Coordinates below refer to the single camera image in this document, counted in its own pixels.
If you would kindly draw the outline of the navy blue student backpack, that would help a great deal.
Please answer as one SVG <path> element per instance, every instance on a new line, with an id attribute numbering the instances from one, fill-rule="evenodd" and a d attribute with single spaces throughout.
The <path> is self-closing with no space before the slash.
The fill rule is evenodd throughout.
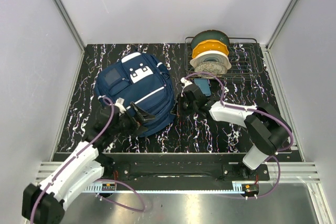
<path id="1" fill-rule="evenodd" d="M 150 136 L 173 122 L 175 95 L 167 67 L 154 55 L 134 52 L 102 70 L 95 83 L 95 93 L 121 104 L 131 116 L 136 109 L 150 115 L 141 125 L 146 128 L 139 137 Z"/>

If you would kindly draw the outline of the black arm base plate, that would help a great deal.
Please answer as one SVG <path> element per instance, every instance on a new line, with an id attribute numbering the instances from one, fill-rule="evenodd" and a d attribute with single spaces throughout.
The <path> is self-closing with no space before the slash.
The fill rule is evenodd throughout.
<path id="1" fill-rule="evenodd" d="M 112 178 L 131 180 L 138 178 L 205 177 L 224 181 L 267 182 L 268 167 L 260 165 L 250 170 L 242 163 L 221 162 L 130 162 L 114 164 Z"/>

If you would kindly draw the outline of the speckled grey plate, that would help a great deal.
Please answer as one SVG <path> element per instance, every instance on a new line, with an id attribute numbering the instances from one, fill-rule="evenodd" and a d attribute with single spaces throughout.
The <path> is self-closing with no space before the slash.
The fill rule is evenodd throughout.
<path id="1" fill-rule="evenodd" d="M 228 72 L 224 64 L 212 61 L 202 62 L 194 70 L 202 78 L 212 78 L 212 76 L 220 78 Z"/>

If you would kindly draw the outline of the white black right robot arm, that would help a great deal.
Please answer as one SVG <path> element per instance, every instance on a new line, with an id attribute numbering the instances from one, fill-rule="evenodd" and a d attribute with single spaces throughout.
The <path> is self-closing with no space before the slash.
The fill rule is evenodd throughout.
<path id="1" fill-rule="evenodd" d="M 253 142 L 238 167 L 239 176 L 250 180 L 257 174 L 257 168 L 276 152 L 284 151 L 285 142 L 293 144 L 290 126 L 270 104 L 260 106 L 236 105 L 207 97 L 199 86 L 181 79 L 183 90 L 182 109 L 188 113 L 197 113 L 215 122 L 227 122 L 247 129 Z"/>

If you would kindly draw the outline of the dark green plate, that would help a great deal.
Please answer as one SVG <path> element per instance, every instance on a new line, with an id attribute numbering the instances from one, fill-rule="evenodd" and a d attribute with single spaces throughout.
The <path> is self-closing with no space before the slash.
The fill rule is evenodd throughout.
<path id="1" fill-rule="evenodd" d="M 224 32 L 211 29 L 202 31 L 195 35 L 191 41 L 191 48 L 194 49 L 199 43 L 209 39 L 218 40 L 227 46 L 230 44 L 229 37 Z"/>

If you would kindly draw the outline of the white plate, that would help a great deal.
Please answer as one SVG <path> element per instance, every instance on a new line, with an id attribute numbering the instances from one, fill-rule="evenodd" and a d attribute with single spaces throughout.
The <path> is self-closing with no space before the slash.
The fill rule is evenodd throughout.
<path id="1" fill-rule="evenodd" d="M 223 64 L 227 69 L 230 69 L 232 67 L 231 63 L 229 62 L 228 56 L 225 53 L 216 50 L 208 50 L 200 53 L 198 56 L 190 60 L 190 65 L 195 68 L 199 64 L 204 62 L 219 62 Z"/>

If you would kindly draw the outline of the yellow plate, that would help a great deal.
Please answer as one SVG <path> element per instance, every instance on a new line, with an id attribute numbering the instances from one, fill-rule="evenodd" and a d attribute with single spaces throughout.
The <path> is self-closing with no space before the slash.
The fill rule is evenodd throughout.
<path id="1" fill-rule="evenodd" d="M 226 44 L 224 44 L 219 40 L 208 39 L 205 41 L 201 41 L 196 45 L 196 47 L 192 51 L 192 58 L 194 59 L 199 54 L 210 50 L 222 52 L 227 56 L 229 55 L 229 51 Z"/>

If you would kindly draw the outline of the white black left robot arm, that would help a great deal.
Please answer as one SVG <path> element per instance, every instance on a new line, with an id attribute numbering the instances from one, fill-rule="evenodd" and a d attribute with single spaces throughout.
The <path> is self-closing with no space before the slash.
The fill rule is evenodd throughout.
<path id="1" fill-rule="evenodd" d="M 30 223 L 60 223 L 70 204 L 91 184 L 100 180 L 105 188 L 98 193 L 110 195 L 117 172 L 113 158 L 103 151 L 119 133 L 138 136 L 146 132 L 155 115 L 131 103 L 132 113 L 121 104 L 107 105 L 100 112 L 86 137 L 68 158 L 38 184 L 29 184 L 23 192 L 22 216 Z"/>

